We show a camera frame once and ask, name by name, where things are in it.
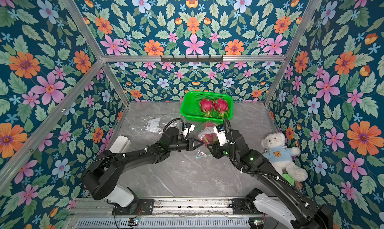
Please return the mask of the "black hook rail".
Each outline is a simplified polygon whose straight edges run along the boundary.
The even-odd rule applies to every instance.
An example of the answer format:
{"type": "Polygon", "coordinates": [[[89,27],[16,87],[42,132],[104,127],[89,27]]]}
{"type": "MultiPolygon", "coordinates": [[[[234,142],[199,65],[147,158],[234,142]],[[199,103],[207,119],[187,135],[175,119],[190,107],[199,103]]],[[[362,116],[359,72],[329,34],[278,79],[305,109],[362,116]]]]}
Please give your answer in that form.
{"type": "Polygon", "coordinates": [[[212,55],[202,55],[202,56],[160,56],[161,62],[180,62],[180,63],[189,63],[189,62],[201,62],[201,63],[210,63],[210,62],[223,62],[223,56],[212,56],[212,55]]]}

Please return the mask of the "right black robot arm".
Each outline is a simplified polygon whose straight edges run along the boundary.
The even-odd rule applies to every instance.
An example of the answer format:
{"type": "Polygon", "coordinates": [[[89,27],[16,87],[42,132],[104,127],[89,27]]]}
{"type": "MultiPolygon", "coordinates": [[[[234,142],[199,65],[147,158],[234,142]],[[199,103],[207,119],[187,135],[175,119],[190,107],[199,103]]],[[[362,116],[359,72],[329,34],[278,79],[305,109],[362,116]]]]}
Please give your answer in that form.
{"type": "Polygon", "coordinates": [[[333,211],[326,205],[318,205],[294,188],[265,156],[248,147],[243,136],[232,129],[227,119],[213,130],[218,142],[207,146],[213,157],[227,156],[242,174],[255,177],[278,198],[271,199],[261,190],[253,189],[245,197],[249,212],[266,214],[289,229],[333,228],[333,211]]]}

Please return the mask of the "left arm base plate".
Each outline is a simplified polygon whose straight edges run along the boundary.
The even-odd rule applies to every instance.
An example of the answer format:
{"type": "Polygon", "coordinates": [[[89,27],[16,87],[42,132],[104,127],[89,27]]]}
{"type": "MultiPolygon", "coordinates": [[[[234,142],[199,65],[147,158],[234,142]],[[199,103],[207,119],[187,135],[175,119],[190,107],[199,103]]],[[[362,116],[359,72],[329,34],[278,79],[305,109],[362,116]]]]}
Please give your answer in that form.
{"type": "Polygon", "coordinates": [[[148,216],[154,209],[155,200],[153,199],[134,199],[127,207],[119,205],[113,209],[113,216],[148,216]]]}

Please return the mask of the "pink dragon fruit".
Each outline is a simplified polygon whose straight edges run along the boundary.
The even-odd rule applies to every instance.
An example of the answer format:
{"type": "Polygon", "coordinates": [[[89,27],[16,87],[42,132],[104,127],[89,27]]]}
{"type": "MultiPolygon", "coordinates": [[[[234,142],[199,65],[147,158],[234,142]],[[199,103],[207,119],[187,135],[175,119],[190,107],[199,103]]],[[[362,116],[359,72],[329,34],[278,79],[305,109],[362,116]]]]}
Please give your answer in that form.
{"type": "Polygon", "coordinates": [[[204,117],[212,117],[214,110],[214,102],[210,99],[202,99],[199,103],[201,112],[204,113],[204,117]]]}
{"type": "Polygon", "coordinates": [[[202,124],[202,129],[198,134],[199,140],[204,143],[204,145],[212,144],[218,142],[218,138],[214,132],[214,128],[217,125],[212,122],[206,122],[202,124]]]}
{"type": "Polygon", "coordinates": [[[219,113],[218,118],[224,119],[228,115],[229,104],[226,100],[219,98],[214,101],[214,109],[219,113]]]}

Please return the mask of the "green plastic basket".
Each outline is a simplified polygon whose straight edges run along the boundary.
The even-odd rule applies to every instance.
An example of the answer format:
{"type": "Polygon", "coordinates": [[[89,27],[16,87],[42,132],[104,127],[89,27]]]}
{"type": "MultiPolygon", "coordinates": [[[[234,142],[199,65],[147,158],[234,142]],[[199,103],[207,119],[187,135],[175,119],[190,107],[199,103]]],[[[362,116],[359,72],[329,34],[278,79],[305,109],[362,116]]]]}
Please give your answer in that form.
{"type": "Polygon", "coordinates": [[[181,115],[195,122],[223,123],[231,120],[234,112],[234,100],[226,94],[192,91],[184,97],[181,115]]]}

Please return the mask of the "aluminium front rail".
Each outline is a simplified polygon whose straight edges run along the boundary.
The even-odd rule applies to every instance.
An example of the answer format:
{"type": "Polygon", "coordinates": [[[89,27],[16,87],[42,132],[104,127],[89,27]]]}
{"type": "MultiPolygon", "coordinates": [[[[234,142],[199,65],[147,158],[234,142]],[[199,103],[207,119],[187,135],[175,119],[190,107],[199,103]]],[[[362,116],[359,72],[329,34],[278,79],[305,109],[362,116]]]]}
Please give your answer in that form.
{"type": "Polygon", "coordinates": [[[79,199],[70,209],[65,229],[288,229],[274,218],[258,212],[234,215],[228,208],[240,197],[157,197],[148,216],[113,216],[115,206],[107,200],[79,199]]]}

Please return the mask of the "clear zip-top bag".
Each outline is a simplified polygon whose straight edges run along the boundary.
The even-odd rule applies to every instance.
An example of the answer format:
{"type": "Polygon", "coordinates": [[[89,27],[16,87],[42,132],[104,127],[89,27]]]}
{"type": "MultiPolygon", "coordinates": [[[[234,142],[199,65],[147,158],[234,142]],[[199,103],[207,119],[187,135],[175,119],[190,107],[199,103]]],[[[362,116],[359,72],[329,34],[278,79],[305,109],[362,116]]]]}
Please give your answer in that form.
{"type": "Polygon", "coordinates": [[[168,122],[169,119],[160,115],[140,116],[130,122],[128,130],[132,135],[139,135],[141,133],[162,134],[168,122]]]}
{"type": "Polygon", "coordinates": [[[194,136],[203,142],[203,145],[198,148],[198,157],[212,156],[220,159],[226,155],[215,133],[216,126],[216,123],[204,122],[195,128],[194,136]]]}

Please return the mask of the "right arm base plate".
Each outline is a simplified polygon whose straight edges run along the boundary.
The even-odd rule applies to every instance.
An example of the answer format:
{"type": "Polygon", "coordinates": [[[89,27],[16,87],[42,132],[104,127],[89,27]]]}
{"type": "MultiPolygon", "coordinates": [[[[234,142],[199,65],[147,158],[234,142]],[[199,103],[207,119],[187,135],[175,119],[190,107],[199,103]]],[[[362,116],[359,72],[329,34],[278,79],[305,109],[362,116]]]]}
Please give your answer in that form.
{"type": "Polygon", "coordinates": [[[234,215],[254,215],[258,213],[256,207],[253,206],[251,201],[244,198],[232,199],[228,208],[233,210],[234,215]]]}

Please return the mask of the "white teddy bear blue shirt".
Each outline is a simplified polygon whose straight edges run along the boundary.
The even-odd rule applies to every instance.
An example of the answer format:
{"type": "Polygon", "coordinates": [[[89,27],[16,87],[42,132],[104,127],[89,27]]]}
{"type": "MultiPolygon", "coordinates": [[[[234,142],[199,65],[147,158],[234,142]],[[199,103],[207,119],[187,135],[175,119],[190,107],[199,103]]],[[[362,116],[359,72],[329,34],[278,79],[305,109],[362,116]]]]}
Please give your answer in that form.
{"type": "Polygon", "coordinates": [[[261,140],[263,156],[279,174],[286,173],[295,182],[304,182],[308,178],[307,171],[293,161],[293,157],[300,155],[301,150],[298,147],[288,148],[285,140],[285,136],[280,132],[267,135],[261,140]]]}

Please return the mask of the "green object behind bear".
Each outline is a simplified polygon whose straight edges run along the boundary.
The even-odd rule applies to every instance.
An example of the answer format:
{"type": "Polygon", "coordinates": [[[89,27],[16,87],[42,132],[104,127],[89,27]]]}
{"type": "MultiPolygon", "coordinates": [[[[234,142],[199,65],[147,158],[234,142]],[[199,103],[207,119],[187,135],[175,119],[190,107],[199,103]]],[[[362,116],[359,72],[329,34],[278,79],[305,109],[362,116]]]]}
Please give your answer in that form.
{"type": "Polygon", "coordinates": [[[282,174],[282,177],[288,182],[290,183],[292,186],[295,185],[295,180],[287,173],[284,173],[282,174]]]}

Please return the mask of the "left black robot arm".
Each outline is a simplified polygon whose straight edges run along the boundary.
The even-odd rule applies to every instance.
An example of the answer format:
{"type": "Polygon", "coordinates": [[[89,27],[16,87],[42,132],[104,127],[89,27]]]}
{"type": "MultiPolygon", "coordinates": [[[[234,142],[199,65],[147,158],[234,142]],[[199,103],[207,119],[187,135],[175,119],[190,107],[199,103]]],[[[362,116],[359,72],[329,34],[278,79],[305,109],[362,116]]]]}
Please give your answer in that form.
{"type": "Polygon", "coordinates": [[[136,207],[138,197],[118,184],[120,176],[131,169],[157,164],[167,159],[172,151],[194,151],[203,145],[199,139],[189,138],[194,126],[181,118],[170,121],[160,139],[142,150],[131,152],[103,151],[82,175],[82,183],[94,200],[107,200],[122,208],[136,207]]]}

